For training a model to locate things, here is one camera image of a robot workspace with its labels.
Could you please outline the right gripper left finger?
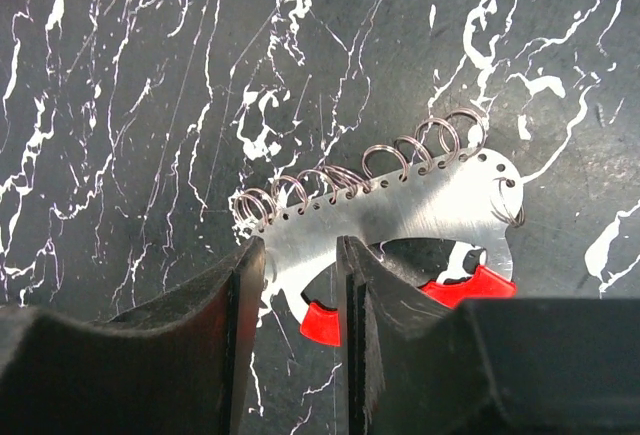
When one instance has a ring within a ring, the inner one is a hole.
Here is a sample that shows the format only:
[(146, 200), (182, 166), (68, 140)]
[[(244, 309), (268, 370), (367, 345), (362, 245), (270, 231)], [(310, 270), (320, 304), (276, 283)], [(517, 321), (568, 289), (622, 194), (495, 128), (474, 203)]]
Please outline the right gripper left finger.
[(253, 237), (105, 323), (1, 310), (5, 434), (235, 434), (265, 270)]

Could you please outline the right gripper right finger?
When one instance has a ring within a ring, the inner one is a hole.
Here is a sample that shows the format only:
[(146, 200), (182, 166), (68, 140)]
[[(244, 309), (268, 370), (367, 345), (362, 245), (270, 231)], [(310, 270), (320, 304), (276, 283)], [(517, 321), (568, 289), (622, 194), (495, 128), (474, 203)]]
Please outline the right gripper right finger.
[(350, 434), (635, 434), (635, 299), (447, 309), (357, 238), (336, 243)]

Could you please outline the white and red keyring holder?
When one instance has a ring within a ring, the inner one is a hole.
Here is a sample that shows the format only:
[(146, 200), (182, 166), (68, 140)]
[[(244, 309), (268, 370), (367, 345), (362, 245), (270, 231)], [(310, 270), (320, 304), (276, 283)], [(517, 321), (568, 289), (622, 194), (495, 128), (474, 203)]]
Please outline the white and red keyring holder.
[(428, 281), (421, 291), (452, 308), (469, 298), (510, 298), (517, 288), (506, 239), (523, 222), (524, 188), (517, 168), (487, 147), (487, 123), (471, 108), (456, 115), (472, 121), (463, 144), (452, 116), (430, 117), (412, 135), (370, 146), (369, 160), (385, 153), (395, 171), (375, 175), (340, 165), (280, 175), (268, 189), (249, 188), (232, 205), (236, 222), (263, 239), (267, 250), (263, 299), (283, 294), (300, 333), (328, 346), (341, 341), (339, 315), (304, 292), (336, 260), (336, 241), (354, 236), (371, 246), (397, 239), (450, 239), (484, 255), (464, 278)]

